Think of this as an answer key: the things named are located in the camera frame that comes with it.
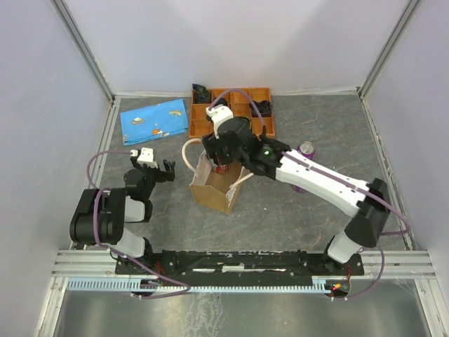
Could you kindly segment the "wooden compartment tray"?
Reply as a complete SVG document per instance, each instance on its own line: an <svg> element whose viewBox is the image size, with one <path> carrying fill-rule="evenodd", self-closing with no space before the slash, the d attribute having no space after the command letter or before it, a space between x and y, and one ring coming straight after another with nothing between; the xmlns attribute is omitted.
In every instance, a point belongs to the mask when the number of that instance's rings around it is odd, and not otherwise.
<svg viewBox="0 0 449 337"><path fill-rule="evenodd" d="M225 88L208 88L211 92L212 100L214 101L219 95L226 91ZM257 88L242 88L254 102L260 102L262 100L269 100L272 103L271 90L267 87ZM206 118L207 104L194 104L193 103L193 91L191 94L191 109L189 118L189 137L201 138L209 133L213 132L213 125ZM248 99L239 92L230 92L223 95L223 98L229 103L229 108L236 117L247 117L252 122L253 132L260 135L262 131L262 122L258 117L251 116L251 110L249 107ZM274 125L274 112L272 109L272 115L270 117L263 117L264 124L267 127L267 137L274 138L276 135Z"/></svg>

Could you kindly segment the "purple soda can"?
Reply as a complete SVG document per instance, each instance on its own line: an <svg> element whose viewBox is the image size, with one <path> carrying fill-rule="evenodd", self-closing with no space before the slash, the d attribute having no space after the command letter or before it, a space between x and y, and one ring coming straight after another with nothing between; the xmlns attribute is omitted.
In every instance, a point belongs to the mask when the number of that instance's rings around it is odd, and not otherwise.
<svg viewBox="0 0 449 337"><path fill-rule="evenodd" d="M299 186L296 186L296 185L293 185L293 189L294 189L294 191L296 191L296 192L298 192L298 193L305 193L305 192L307 192L305 189L303 189L302 187L299 187Z"/></svg>
<svg viewBox="0 0 449 337"><path fill-rule="evenodd" d="M313 143L304 141L297 146L297 151L308 159L313 159L316 153L316 148Z"/></svg>

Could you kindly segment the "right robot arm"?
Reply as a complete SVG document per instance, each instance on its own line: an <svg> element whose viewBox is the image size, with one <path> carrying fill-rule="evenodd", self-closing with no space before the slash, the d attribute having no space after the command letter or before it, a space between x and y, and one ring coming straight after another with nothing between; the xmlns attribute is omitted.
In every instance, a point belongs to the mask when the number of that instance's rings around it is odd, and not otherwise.
<svg viewBox="0 0 449 337"><path fill-rule="evenodd" d="M368 183L332 171L285 143L265 134L255 135L245 117L228 119L201 141L216 164L237 162L255 176L301 187L351 218L331 239L321 259L327 273L339 274L357 251L376 247L390 214L383 180L376 178Z"/></svg>

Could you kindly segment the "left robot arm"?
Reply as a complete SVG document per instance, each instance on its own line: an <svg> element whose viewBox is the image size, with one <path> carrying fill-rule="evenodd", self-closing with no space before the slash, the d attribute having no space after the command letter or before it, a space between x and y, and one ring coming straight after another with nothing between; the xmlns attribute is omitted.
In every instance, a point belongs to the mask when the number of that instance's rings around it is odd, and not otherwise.
<svg viewBox="0 0 449 337"><path fill-rule="evenodd" d="M95 246L98 243L117 253L132 257L131 266L141 274L154 269L151 244L125 228L126 223L149 222L153 204L150 196L158 183L175 180L175 162L163 160L164 169L154 161L132 158L133 168L127 171L123 187L103 192L94 209L98 188L81 194L69 226L71 240L76 244Z"/></svg>

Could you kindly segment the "dark rolled sock back-left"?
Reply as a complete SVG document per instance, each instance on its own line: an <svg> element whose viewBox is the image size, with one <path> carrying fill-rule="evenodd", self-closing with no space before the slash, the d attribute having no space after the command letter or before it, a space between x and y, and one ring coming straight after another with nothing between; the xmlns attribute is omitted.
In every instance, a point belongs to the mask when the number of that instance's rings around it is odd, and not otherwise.
<svg viewBox="0 0 449 337"><path fill-rule="evenodd" d="M193 103L194 104L211 104L211 92L200 84L192 84Z"/></svg>

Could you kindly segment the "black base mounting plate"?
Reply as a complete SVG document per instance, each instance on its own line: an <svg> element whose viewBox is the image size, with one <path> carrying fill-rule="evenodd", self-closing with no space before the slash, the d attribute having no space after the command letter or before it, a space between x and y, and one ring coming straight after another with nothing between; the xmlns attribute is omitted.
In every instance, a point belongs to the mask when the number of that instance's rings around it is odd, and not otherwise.
<svg viewBox="0 0 449 337"><path fill-rule="evenodd" d="M307 286L313 277L363 276L361 256L347 263L307 251L162 251L136 262L118 258L118 275L145 275L146 267L190 286Z"/></svg>

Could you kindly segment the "blue space-print cloth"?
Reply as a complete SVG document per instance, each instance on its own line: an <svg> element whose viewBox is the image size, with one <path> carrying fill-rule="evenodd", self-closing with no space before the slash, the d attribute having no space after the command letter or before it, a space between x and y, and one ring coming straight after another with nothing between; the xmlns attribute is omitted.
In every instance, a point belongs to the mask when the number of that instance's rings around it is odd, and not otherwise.
<svg viewBox="0 0 449 337"><path fill-rule="evenodd" d="M120 122L124 146L176 136L189 128L183 99L122 112Z"/></svg>

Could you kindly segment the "aluminium corner post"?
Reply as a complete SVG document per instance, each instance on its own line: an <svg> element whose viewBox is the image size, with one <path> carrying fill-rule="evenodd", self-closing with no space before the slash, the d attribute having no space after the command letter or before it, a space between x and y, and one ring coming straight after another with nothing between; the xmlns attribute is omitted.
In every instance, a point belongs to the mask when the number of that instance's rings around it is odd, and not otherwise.
<svg viewBox="0 0 449 337"><path fill-rule="evenodd" d="M97 84L99 85L101 91L108 99L108 101L113 101L115 95L113 94L109 84L107 83L105 76L102 74L100 67L95 60L95 57L88 46L86 40L83 38L80 29L74 19L73 15L69 10L69 6L66 1L63 0L50 0L53 5L56 13L60 16L62 23L64 24L66 30L72 38L76 48L81 54L84 62L88 66L88 69L91 71L91 74L94 76Z"/></svg>
<svg viewBox="0 0 449 337"><path fill-rule="evenodd" d="M404 9L402 10L396 24L394 25L393 30L389 34L380 53L378 54L373 66L371 67L366 80L358 89L358 96L360 99L366 98L371 91L382 69L386 65L389 57L392 55L396 45L400 41L403 33L410 24L410 21L412 20L421 3L421 0L406 1Z"/></svg>

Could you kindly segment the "right aluminium corner post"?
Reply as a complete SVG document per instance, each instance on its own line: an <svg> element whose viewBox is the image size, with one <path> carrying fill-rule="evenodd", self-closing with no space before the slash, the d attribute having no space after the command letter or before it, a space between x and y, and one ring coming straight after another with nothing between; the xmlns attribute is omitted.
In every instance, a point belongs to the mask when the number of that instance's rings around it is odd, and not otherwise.
<svg viewBox="0 0 449 337"><path fill-rule="evenodd" d="M358 89L358 96L360 99L366 98L371 91L382 69L386 65L389 57L392 55L396 45L400 41L403 33L410 24L410 21L412 20L421 3L421 0L406 1L404 9L402 10L396 24L394 25L393 30L389 34L380 53L378 54L373 66L371 67L366 80Z"/></svg>

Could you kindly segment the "burlap canvas tote bag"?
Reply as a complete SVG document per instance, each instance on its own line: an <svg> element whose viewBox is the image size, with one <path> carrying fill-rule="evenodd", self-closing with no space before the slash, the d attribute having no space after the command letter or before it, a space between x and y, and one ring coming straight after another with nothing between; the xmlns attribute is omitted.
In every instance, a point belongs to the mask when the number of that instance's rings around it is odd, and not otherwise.
<svg viewBox="0 0 449 337"><path fill-rule="evenodd" d="M189 185L194 201L202 206L229 215L232 212L241 184L253 177L247 169L238 163L228 165L225 173L218 173L204 150L193 166L187 158L187 147L201 144L200 138L193 138L184 143L181 149L182 159L194 176Z"/></svg>

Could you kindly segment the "red soda can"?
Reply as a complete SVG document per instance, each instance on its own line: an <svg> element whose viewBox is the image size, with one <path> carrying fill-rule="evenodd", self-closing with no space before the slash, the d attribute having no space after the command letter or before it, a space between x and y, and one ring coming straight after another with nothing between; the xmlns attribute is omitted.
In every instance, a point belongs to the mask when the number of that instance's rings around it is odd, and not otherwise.
<svg viewBox="0 0 449 337"><path fill-rule="evenodd" d="M228 172L228 170L229 170L228 165L218 165L215 168L215 172L218 174L225 174L226 172Z"/></svg>

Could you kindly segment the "dark rolled sock middle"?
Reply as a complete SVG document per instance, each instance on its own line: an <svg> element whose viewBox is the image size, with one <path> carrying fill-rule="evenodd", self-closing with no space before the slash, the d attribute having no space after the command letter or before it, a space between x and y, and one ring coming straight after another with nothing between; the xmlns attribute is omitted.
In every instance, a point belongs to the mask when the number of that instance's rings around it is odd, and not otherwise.
<svg viewBox="0 0 449 337"><path fill-rule="evenodd" d="M220 98L216 103L215 103L215 107L218 105L224 105L229 107L229 103L227 102L227 100L225 98Z"/></svg>

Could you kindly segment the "left aluminium corner post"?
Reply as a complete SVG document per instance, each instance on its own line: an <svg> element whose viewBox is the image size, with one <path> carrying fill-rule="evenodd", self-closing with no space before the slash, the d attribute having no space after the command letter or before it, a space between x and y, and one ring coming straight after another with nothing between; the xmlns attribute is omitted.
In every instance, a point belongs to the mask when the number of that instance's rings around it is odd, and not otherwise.
<svg viewBox="0 0 449 337"><path fill-rule="evenodd" d="M95 60L95 57L88 46L86 40L83 38L80 29L74 19L73 15L69 10L69 6L66 1L63 0L50 0L53 5L56 13L60 16L62 23L64 24L66 30L72 38L76 48L81 54L84 62L88 66L88 69L91 71L91 74L94 76L97 84L99 85L101 91L108 99L108 101L113 101L115 95L113 94L109 84L107 83L105 76L102 74L100 67Z"/></svg>

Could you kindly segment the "aluminium front rail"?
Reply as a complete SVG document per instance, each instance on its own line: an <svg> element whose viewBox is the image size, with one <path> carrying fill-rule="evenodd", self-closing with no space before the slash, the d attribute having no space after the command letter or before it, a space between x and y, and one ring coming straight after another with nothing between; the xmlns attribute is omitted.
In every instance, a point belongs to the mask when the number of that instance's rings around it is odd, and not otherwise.
<svg viewBox="0 0 449 337"><path fill-rule="evenodd" d="M426 251L364 251L361 253L364 275L374 279L384 256L383 279L435 279L433 265ZM61 250L57 254L52 277L127 278L115 273L116 261L106 251Z"/></svg>

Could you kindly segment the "dark rolled sock right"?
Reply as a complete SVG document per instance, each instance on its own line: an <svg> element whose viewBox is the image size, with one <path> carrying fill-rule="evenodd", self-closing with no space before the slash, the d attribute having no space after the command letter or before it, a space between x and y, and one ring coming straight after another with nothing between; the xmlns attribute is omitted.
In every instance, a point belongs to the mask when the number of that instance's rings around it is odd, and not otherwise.
<svg viewBox="0 0 449 337"><path fill-rule="evenodd" d="M262 100L260 102L254 102L255 106L258 108L260 115L262 117L270 117L272 115L272 103L269 100ZM252 117L258 117L257 112L255 111L255 108L251 103L248 104L251 110L251 116Z"/></svg>

